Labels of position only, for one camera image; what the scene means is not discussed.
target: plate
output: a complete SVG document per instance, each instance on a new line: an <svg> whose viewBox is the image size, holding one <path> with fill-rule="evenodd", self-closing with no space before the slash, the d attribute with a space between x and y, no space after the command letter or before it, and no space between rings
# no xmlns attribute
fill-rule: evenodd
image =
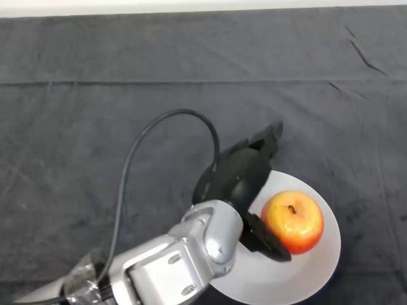
<svg viewBox="0 0 407 305"><path fill-rule="evenodd" d="M325 200L308 184L286 173L270 173L249 211L260 215L263 205L282 191L300 191L313 198L324 216L324 232L310 251L276 262L259 252L237 246L235 265L227 276L211 282L222 294L250 305L288 305L321 289L338 263L341 238L338 223Z"/></svg>

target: table surface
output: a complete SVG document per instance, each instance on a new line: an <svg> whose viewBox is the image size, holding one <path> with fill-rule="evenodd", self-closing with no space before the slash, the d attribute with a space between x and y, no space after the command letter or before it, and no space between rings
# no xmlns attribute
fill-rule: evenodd
<svg viewBox="0 0 407 305"><path fill-rule="evenodd" d="M273 167L326 199L342 238L303 304L406 304L406 29L404 6L0 20L0 298L107 247L130 142L190 107L223 148L284 122ZM193 118L146 139L120 251L179 221L211 156Z"/></svg>

